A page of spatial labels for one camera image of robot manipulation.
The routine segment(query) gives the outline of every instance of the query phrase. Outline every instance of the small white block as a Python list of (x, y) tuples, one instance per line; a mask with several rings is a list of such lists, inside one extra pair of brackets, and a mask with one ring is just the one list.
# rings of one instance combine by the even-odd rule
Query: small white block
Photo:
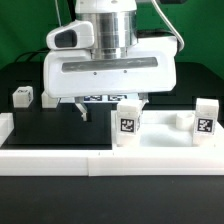
[(196, 116), (217, 118), (219, 113), (219, 101), (198, 98), (196, 102)]
[(51, 98), (44, 91), (41, 95), (42, 108), (56, 108), (59, 102), (58, 98)]
[(142, 110), (141, 100), (122, 99), (117, 105), (117, 112), (139, 113)]
[(14, 129), (13, 116), (11, 113), (0, 114), (0, 147)]
[(33, 87), (25, 86), (19, 87), (13, 93), (13, 105), (15, 108), (22, 107), (27, 108), (33, 101)]
[(142, 114), (141, 100), (121, 100), (116, 113), (117, 146), (138, 146)]
[(193, 131), (193, 146), (215, 146), (218, 100), (197, 99)]

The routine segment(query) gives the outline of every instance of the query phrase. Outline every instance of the white cube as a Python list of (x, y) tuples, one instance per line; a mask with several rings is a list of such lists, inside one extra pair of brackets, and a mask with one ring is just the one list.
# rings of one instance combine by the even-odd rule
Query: white cube
[(41, 95), (42, 108), (56, 108), (59, 102), (58, 98), (51, 98), (44, 91)]
[(117, 105), (116, 142), (118, 146), (137, 146), (140, 141), (141, 100), (123, 99)]
[(193, 132), (194, 146), (215, 145), (218, 112), (218, 100), (197, 99)]
[(24, 86), (19, 87), (13, 93), (13, 105), (15, 108), (22, 107), (27, 108), (33, 101), (33, 87)]

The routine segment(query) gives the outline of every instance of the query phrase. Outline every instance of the green wall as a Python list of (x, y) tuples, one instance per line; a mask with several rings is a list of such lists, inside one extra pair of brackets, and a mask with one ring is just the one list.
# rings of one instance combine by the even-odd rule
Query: green wall
[[(59, 5), (65, 24), (70, 21), (65, 0)], [(223, 9), (223, 0), (162, 6), (186, 43), (176, 61), (202, 63), (224, 78)], [(165, 27), (151, 4), (139, 4), (137, 15), (139, 29)], [(0, 0), (0, 68), (21, 53), (46, 47), (45, 37), (56, 26), (54, 0)]]

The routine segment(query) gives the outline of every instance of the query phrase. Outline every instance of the white tray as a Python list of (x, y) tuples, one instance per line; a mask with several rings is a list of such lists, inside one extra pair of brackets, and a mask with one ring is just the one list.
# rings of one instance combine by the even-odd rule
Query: white tray
[[(0, 175), (224, 175), (222, 141), (213, 148), (190, 147), (191, 134), (179, 133), (174, 128), (176, 113), (154, 111), (143, 114), (145, 132), (140, 147), (135, 149), (0, 150)], [(223, 128), (217, 125), (217, 130), (224, 139)]]

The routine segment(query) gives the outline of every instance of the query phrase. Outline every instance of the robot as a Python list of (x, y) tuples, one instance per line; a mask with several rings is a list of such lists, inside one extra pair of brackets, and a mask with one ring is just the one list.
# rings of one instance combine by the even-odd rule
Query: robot
[(172, 90), (183, 40), (175, 34), (139, 38), (136, 10), (135, 0), (77, 0), (76, 20), (47, 36), (46, 94), (75, 98), (86, 120), (84, 96), (138, 93), (144, 105), (149, 92)]

